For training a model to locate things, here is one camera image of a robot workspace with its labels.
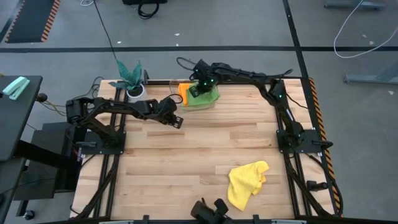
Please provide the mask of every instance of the green object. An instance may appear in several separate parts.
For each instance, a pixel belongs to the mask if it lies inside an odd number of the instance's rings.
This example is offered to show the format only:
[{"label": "green object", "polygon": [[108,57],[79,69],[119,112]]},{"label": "green object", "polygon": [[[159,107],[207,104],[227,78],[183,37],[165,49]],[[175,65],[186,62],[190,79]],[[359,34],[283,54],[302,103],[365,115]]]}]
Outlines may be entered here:
[{"label": "green object", "polygon": [[201,94],[196,98],[194,98],[192,94],[189,92],[189,89],[187,89],[188,106],[208,105],[218,100],[219,97],[220,93],[218,93],[217,87],[214,87],[210,92]]},{"label": "green object", "polygon": [[135,90],[136,88],[139,87],[141,82],[141,71],[142,71],[142,66],[139,62],[132,72],[130,72],[129,69],[119,60],[118,60],[118,68],[119,68],[120,77],[122,78],[124,83],[110,82],[109,84],[111,86],[116,88],[122,88],[125,90]]},{"label": "green object", "polygon": [[25,77],[19,77],[14,80],[10,85],[3,89],[5,95],[9,95],[10,99],[17,100],[18,96],[25,90],[26,86],[29,84],[30,80]]}]

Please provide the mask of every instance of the black table leg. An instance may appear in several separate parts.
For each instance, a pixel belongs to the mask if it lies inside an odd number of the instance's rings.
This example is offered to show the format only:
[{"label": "black table leg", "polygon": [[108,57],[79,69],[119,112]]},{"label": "black table leg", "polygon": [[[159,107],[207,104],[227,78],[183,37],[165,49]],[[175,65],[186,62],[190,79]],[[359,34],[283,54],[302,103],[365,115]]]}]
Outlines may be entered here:
[{"label": "black table leg", "polygon": [[16,215],[17,217],[22,217],[25,215],[28,202],[29,202],[28,200],[23,200],[23,201],[19,202],[17,215]]},{"label": "black table leg", "polygon": [[54,152],[50,152],[46,149],[22,140],[19,140],[14,156],[24,157],[26,159],[41,162],[43,164],[59,169],[77,171],[79,168],[79,163],[74,159],[70,159],[67,156],[63,156]]}]

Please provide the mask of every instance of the potted plant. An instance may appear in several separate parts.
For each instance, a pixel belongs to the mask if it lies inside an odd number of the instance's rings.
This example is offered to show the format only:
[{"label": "potted plant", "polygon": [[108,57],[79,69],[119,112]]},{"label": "potted plant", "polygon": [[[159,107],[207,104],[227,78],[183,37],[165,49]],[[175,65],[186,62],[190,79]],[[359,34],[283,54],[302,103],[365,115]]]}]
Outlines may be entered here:
[{"label": "potted plant", "polygon": [[138,65],[134,68],[132,72],[130,72],[126,66],[118,60],[118,68],[120,77],[123,82],[110,82],[111,86],[116,88],[121,88],[126,90],[127,95],[129,96],[129,102],[133,103],[140,100],[146,100],[146,91],[145,87],[141,81],[142,75],[142,66],[138,62]]}]

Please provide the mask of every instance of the orange object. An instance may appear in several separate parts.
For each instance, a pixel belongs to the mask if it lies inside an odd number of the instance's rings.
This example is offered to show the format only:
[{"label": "orange object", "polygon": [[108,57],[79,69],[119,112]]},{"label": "orange object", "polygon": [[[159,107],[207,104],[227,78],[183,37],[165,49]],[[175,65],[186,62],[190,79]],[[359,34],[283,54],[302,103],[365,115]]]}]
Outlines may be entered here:
[{"label": "orange object", "polygon": [[182,106],[189,106],[187,90],[189,89],[190,85],[190,83],[181,83],[178,85],[178,93],[182,96]]}]

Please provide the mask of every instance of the orange and black warning stripe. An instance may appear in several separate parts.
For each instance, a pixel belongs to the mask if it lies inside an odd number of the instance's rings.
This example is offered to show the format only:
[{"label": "orange and black warning stripe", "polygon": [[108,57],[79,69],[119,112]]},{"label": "orange and black warning stripe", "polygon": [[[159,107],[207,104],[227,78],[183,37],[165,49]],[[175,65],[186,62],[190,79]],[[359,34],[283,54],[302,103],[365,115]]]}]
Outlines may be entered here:
[{"label": "orange and black warning stripe", "polygon": [[60,7],[60,0],[54,0],[49,18],[47,19],[47,23],[45,24],[45,27],[43,30],[42,42],[45,42],[49,38],[50,30],[51,30],[52,24],[54,23],[55,15],[57,15],[59,7]]},{"label": "orange and black warning stripe", "polygon": [[14,22],[12,22],[12,24],[11,24],[11,26],[10,26],[10,29],[8,30],[8,34],[7,34],[6,39],[5,39],[5,42],[6,42],[6,43],[8,43],[8,40],[9,40],[9,38],[10,38],[12,29],[14,28],[14,24],[16,23],[16,21],[17,21],[17,19],[18,19],[18,17],[19,17],[19,14],[21,13],[22,9],[24,8],[24,5],[25,5],[25,0],[22,1],[21,7],[19,8],[19,11],[18,11],[18,13],[17,13],[16,16],[15,16]]},{"label": "orange and black warning stripe", "polygon": [[[315,111],[317,113],[321,137],[322,137],[322,140],[326,140],[326,132],[325,132],[325,127],[323,126],[321,109],[319,107],[317,89],[315,88],[315,82],[313,81],[312,78],[310,78],[310,85],[311,85],[311,91],[312,91],[312,96],[313,96],[313,102],[315,105]],[[325,158],[326,158],[326,161],[328,164],[329,174],[331,175],[331,177],[333,179],[336,179],[335,173],[333,171],[333,165],[331,164],[331,157],[330,157],[329,149],[325,149]],[[340,209],[340,199],[338,197],[338,192],[334,186],[332,187],[332,189],[333,189],[333,197],[335,198],[335,202],[336,202],[336,208],[339,210]]]}]

